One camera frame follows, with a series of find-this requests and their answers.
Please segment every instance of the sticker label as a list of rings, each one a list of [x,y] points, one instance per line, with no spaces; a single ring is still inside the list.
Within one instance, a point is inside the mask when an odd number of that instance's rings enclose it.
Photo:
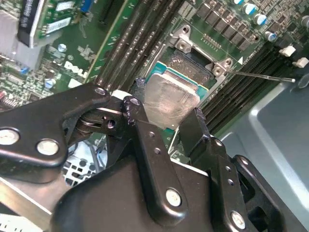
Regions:
[[[71,17],[59,20],[55,23],[48,24],[46,34],[49,34],[49,33],[53,32],[55,30],[59,30],[61,28],[66,27],[67,25],[70,24],[70,21],[71,21]]]
[[[73,1],[66,1],[66,2],[58,3],[58,5],[56,7],[56,11],[64,11],[64,10],[67,10],[67,9],[71,9],[71,8],[73,8],[74,3],[75,2],[73,2]]]

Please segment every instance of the wire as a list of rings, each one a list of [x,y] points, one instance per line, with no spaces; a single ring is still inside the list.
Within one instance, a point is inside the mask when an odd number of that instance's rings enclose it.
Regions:
[[[90,148],[92,160],[93,160],[93,163],[94,163],[95,168],[96,168],[96,173],[98,174],[101,170],[100,170],[100,165],[98,163],[96,151],[95,151],[93,145],[89,141],[85,140],[84,143]]]

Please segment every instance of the chip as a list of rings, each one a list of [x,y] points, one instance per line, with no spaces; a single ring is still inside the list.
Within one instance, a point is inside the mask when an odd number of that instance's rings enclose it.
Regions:
[[[282,16],[279,18],[278,23],[282,23],[284,20],[285,20],[285,16],[282,15]]]
[[[213,26],[219,19],[219,15],[216,12],[211,12],[210,15],[206,18],[206,22],[209,23],[209,25]]]
[[[238,45],[240,42],[242,42],[245,38],[242,36],[242,34],[240,34],[239,32],[237,32],[233,38],[231,39],[231,42],[235,45]]]
[[[236,33],[236,30],[233,27],[228,26],[223,32],[223,35],[230,40],[234,36],[235,33]]]
[[[31,93],[30,96],[29,96],[29,101],[30,101],[30,102],[36,102],[36,101],[38,101],[39,99],[40,99],[40,97],[37,96],[37,95],[35,95],[35,94],[33,94],[33,93]]]
[[[241,51],[244,51],[244,50],[246,50],[250,45],[251,45],[250,41],[244,40],[243,42],[241,42],[241,44],[238,46],[238,48],[239,48]]]
[[[271,31],[271,32],[276,32],[276,31],[278,31],[280,29],[280,25],[279,25],[279,23],[276,23],[276,22],[274,22],[269,28],[268,28],[268,30],[269,31]]]
[[[295,23],[291,23],[287,29],[288,31],[294,31],[296,28],[297,28],[297,25]]]
[[[218,32],[222,32],[226,26],[227,26],[227,22],[225,22],[223,19],[220,19],[220,20],[217,22],[217,24],[214,26],[214,28],[215,28]]]
[[[211,11],[210,7],[206,4],[202,4],[199,10],[197,11],[197,15],[202,19],[206,18],[208,13]]]

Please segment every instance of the white label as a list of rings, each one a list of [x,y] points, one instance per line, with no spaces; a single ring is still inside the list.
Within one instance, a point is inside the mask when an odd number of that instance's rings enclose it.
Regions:
[[[59,21],[57,21],[55,23],[48,24],[48,28],[46,30],[46,34],[51,33],[51,32],[53,32],[55,30],[59,30],[61,28],[66,27],[67,25],[70,24],[70,21],[71,21],[71,17],[59,20]]]
[[[238,60],[238,63],[243,65],[243,57],[241,57],[239,60]]]
[[[87,78],[88,76],[88,72],[84,72],[83,69],[78,68],[77,66],[74,66],[71,62],[66,61],[64,63],[64,68],[71,70],[73,73],[77,73],[77,75],[83,77],[83,78]]]
[[[73,1],[61,2],[57,5],[56,11],[64,11],[64,10],[67,10],[67,9],[71,9],[71,8],[73,8],[74,3],[75,2],[73,2]]]
[[[82,85],[82,83],[80,83],[79,81],[75,80],[75,79],[71,79],[68,85],[68,88],[75,88]]]

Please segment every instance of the mounting screw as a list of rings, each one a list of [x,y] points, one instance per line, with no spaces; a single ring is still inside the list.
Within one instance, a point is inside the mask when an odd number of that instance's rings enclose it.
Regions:
[[[137,100],[136,98],[131,98],[131,99],[130,99],[130,102],[132,102],[132,103],[135,104],[135,105],[140,105],[139,100]]]
[[[102,89],[102,88],[96,88],[95,92],[98,93],[99,95],[103,95],[103,96],[106,94],[105,90]]]
[[[182,203],[182,199],[180,197],[180,195],[178,194],[178,192],[176,192],[173,189],[168,189],[166,191],[166,199],[168,200],[168,202],[172,205],[172,206],[179,206]]]
[[[59,146],[51,139],[44,139],[38,143],[37,150],[43,155],[52,156],[57,153]]]
[[[19,140],[18,132],[11,129],[0,130],[0,144],[12,145]]]
[[[59,44],[58,45],[58,51],[59,52],[66,52],[67,51],[67,46],[65,44]]]
[[[216,139],[215,141],[218,146],[222,146],[222,143],[219,140]]]
[[[237,213],[236,211],[233,211],[231,213],[231,217],[233,219],[233,222],[238,228],[242,230],[246,228],[245,220],[242,218],[242,216],[239,213]]]
[[[244,164],[246,164],[246,165],[249,164],[248,161],[247,161],[244,157],[241,157],[240,159],[241,159],[241,161],[242,161]]]

